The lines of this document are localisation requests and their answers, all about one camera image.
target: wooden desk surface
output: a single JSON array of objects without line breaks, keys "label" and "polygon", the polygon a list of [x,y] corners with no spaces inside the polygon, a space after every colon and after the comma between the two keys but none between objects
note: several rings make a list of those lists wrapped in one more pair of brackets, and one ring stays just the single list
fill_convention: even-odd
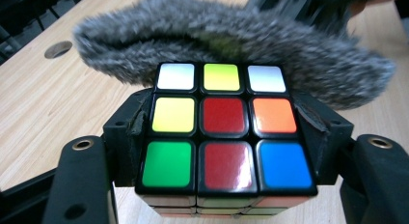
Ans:
[{"label": "wooden desk surface", "polygon": [[[71,41],[86,15],[109,12],[137,0],[83,0],[0,67],[0,189],[6,190],[56,167],[64,145],[100,135],[124,100],[142,87],[123,85],[89,69],[73,48],[48,60],[45,50]],[[247,0],[221,0],[244,4]],[[380,134],[409,151],[409,45],[392,3],[368,8],[350,21],[361,45],[397,63],[388,91],[359,109],[340,112],[355,125],[353,136]],[[121,223],[344,223],[340,182],[321,186],[311,201],[261,221],[162,218],[133,193],[117,188]]]}]

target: black mechanical holder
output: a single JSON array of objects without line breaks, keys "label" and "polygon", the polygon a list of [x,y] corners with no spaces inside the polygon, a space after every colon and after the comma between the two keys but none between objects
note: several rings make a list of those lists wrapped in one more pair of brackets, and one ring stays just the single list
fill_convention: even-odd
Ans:
[{"label": "black mechanical holder", "polygon": [[[356,0],[291,0],[285,15],[308,25],[341,18]],[[261,10],[278,0],[250,0]],[[104,125],[101,137],[67,143],[56,169],[0,194],[3,223],[117,223],[113,184],[134,186],[151,89],[137,92]],[[343,177],[347,223],[409,222],[409,156],[397,142],[376,135],[351,138],[353,125],[303,93],[293,94],[318,184]]]}]

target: fluffy gray cover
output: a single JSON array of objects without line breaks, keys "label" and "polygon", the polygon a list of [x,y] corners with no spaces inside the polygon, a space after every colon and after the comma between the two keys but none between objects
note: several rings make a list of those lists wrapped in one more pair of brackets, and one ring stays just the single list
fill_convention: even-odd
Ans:
[{"label": "fluffy gray cover", "polygon": [[395,65],[329,35],[257,9],[203,0],[142,0],[75,27],[84,62],[121,82],[152,85],[160,62],[280,64],[292,89],[334,109],[379,96]]}]

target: rubik's cube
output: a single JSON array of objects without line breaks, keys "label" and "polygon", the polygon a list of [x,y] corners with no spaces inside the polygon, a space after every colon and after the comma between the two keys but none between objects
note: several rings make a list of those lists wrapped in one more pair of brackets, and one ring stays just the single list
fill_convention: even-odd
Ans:
[{"label": "rubik's cube", "polygon": [[164,216],[264,217],[316,195],[302,131],[274,66],[164,63],[136,193]]}]

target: gray fur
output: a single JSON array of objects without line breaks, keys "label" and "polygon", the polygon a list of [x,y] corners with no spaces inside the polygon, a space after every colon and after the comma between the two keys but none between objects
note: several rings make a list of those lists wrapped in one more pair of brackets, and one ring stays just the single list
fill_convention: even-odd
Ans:
[{"label": "gray fur", "polygon": [[74,29],[84,62],[121,82],[151,85],[160,62],[280,64],[293,89],[335,109],[361,106],[386,88],[395,65],[355,46],[256,9],[202,0],[142,0]]}]

